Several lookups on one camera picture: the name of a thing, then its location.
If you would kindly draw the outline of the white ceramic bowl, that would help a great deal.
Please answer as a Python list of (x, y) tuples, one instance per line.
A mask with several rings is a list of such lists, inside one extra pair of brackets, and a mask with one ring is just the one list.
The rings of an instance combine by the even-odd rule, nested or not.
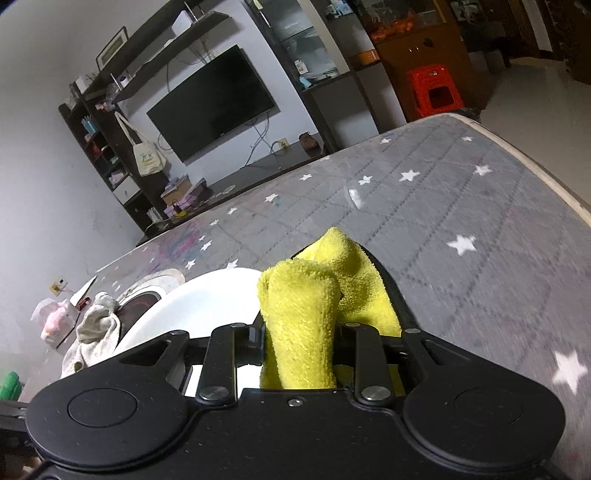
[(250, 268), (225, 268), (184, 283), (143, 314), (114, 353), (118, 355), (172, 330), (203, 338), (217, 327), (253, 323), (259, 315), (260, 275), (259, 270)]

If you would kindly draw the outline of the yellow microfiber cloth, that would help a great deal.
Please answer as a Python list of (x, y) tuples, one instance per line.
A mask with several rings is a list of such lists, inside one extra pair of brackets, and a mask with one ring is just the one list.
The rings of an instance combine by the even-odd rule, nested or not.
[(267, 390), (332, 389), (335, 328), (356, 322), (399, 337), (401, 322), (377, 268), (361, 246), (332, 227), (257, 283), (266, 326), (259, 385)]

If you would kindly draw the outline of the black round induction cooktop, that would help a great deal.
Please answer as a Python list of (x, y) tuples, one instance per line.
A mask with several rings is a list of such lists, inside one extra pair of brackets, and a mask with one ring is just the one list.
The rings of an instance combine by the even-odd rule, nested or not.
[(135, 325), (135, 323), (159, 300), (160, 295), (155, 291), (137, 293), (126, 300), (115, 312), (120, 321), (120, 335), (122, 338)]

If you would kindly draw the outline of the grey-white rag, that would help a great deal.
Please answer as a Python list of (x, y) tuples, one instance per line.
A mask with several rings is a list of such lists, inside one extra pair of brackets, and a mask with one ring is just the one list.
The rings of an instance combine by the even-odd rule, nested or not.
[(61, 368), (63, 379), (109, 358), (119, 342), (119, 304), (106, 292), (95, 295), (81, 322), (75, 340), (66, 351)]

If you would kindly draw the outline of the stack of boxes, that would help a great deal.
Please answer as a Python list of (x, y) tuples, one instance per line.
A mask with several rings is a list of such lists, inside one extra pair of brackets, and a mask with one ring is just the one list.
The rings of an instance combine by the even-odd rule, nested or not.
[(193, 184), (187, 175), (175, 177), (168, 182), (160, 197), (166, 205), (165, 215), (173, 218), (208, 197), (207, 182), (201, 178)]

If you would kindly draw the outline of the tissue pack in plastic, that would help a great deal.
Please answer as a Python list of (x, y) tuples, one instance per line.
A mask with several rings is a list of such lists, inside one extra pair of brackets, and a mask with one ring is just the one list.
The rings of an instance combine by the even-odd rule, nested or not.
[(64, 356), (74, 341), (79, 314), (69, 299), (46, 298), (35, 307), (31, 321), (40, 328), (40, 338), (47, 346)]

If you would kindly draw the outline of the canvas tote bag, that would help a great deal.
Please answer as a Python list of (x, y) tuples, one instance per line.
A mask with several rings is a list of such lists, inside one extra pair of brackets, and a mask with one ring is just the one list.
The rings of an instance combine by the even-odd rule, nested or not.
[(135, 128), (122, 114), (114, 112), (114, 117), (132, 147), (137, 171), (141, 177), (163, 173), (167, 164), (156, 144)]

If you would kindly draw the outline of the red plastic stool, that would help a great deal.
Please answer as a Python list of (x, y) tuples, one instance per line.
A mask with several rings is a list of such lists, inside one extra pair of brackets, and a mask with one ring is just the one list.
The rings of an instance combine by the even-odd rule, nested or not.
[(407, 79), (420, 118), (457, 111), (465, 106), (449, 69), (443, 64), (409, 70)]

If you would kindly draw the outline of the black TV cabinet shelf unit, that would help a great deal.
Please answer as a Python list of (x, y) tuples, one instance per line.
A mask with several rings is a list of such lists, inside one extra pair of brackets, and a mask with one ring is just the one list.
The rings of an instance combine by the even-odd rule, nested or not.
[[(249, 27), (256, 44), (238, 37)], [(172, 89), (232, 46), (252, 62), (276, 107), (207, 149), (181, 161), (147, 116)], [(75, 89), (75, 104), (60, 114), (102, 181), (146, 236), (158, 218), (168, 226), (160, 195), (173, 177), (204, 178), (208, 197), (187, 209), (197, 215), (284, 172), (321, 158), (331, 150), (315, 103), (304, 97), (287, 74), (279, 51), (260, 35), (252, 15), (204, 9), (197, 1), (170, 1), (134, 33), (120, 30), (109, 41), (110, 59), (85, 89)], [(117, 123), (122, 114), (151, 139), (167, 164), (163, 173), (141, 177), (132, 147)], [(320, 148), (307, 152), (298, 136), (310, 133)]]

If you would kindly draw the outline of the dark wooden display cabinet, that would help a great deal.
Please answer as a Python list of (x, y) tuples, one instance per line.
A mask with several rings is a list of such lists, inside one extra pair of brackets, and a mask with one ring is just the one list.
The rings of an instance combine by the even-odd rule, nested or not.
[(464, 106), (482, 110), (489, 87), (481, 82), (447, 1), (356, 1), (352, 9), (377, 50), (406, 120), (420, 118), (408, 72), (446, 66)]

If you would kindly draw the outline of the black wall television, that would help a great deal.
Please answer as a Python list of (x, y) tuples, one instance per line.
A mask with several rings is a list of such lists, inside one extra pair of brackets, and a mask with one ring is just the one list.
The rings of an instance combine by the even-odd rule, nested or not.
[(235, 45), (172, 89), (147, 116), (185, 161), (275, 107), (245, 51)]

